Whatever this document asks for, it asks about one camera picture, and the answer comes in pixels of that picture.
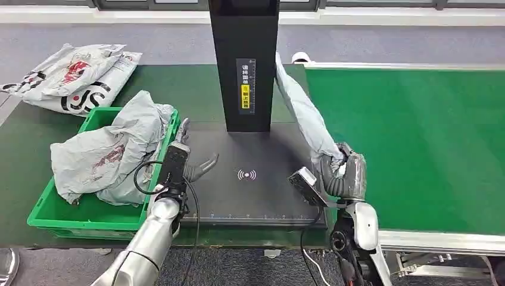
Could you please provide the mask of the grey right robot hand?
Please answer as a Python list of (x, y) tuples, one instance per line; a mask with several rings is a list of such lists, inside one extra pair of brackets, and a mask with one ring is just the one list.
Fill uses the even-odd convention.
[(337, 155), (324, 154), (319, 163), (325, 193), (345, 200), (363, 201), (367, 185), (364, 155), (355, 152), (346, 142), (334, 146)]

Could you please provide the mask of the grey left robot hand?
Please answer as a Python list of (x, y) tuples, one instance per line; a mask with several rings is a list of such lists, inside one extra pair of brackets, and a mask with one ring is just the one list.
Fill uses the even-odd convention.
[[(189, 124), (190, 119), (188, 117), (184, 118), (179, 125), (177, 134), (175, 137), (175, 142), (186, 145), (186, 141), (189, 138)], [(198, 165), (186, 164), (183, 170), (183, 177), (187, 179), (190, 183), (196, 182), (200, 177), (209, 172), (218, 162), (219, 154), (214, 153), (208, 160), (200, 163)]]

